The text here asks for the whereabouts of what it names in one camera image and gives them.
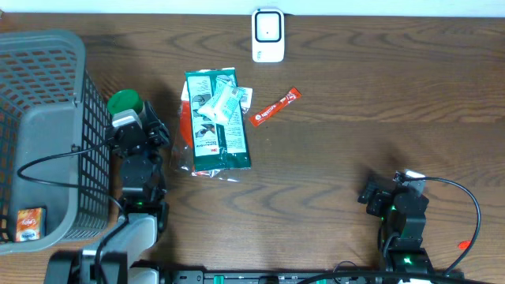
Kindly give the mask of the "green grip gloves package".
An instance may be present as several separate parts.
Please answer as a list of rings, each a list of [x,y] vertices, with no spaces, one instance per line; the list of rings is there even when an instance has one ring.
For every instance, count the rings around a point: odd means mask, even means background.
[[[231,80],[235,87],[239,87],[235,69],[189,71],[185,77],[189,92],[194,170],[250,168],[251,159],[245,135],[242,108],[234,112],[227,125],[214,123],[209,118],[197,113],[214,95],[217,78]]]

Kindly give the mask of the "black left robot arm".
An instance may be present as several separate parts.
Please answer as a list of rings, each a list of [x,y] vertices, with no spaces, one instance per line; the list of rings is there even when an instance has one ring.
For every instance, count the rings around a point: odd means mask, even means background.
[[[58,251],[49,260],[46,283],[166,282],[163,269],[140,255],[166,229],[169,206],[160,148],[169,132],[149,102],[141,112],[124,110],[106,131],[112,152],[122,158],[117,224],[100,240],[75,252]]]

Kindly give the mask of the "mint green wipes pack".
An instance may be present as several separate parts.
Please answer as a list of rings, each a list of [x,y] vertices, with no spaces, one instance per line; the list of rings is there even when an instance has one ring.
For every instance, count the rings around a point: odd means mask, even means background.
[[[246,94],[243,88],[235,87],[231,80],[217,78],[214,95],[197,111],[214,123],[227,125]]]

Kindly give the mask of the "orange tissue pack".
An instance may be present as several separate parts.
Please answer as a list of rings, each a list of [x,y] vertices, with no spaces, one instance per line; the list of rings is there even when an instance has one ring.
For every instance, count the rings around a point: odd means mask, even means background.
[[[19,210],[17,213],[16,242],[35,241],[45,236],[46,209],[43,207]]]

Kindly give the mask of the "red snack stick packet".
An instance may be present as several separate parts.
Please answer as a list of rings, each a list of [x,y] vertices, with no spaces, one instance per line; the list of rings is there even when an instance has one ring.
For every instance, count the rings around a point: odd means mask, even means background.
[[[284,107],[300,98],[301,93],[296,88],[291,88],[279,101],[265,107],[260,112],[251,116],[249,121],[253,126],[257,127],[276,115]]]

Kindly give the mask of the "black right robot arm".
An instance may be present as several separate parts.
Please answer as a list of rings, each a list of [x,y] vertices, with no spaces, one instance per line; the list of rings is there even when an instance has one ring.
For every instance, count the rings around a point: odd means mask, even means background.
[[[392,180],[372,174],[357,201],[381,219],[377,237],[380,268],[389,272],[429,274],[434,271],[421,247],[429,200],[425,181],[397,172]]]

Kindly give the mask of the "red dustpan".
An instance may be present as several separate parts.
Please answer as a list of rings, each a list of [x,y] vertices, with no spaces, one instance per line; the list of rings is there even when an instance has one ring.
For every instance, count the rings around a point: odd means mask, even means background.
[[[190,104],[187,83],[181,91],[181,105],[178,110],[178,130],[171,149],[170,168],[176,173],[199,178],[214,178],[221,181],[239,182],[243,169],[195,171],[193,162],[193,137],[191,135]]]

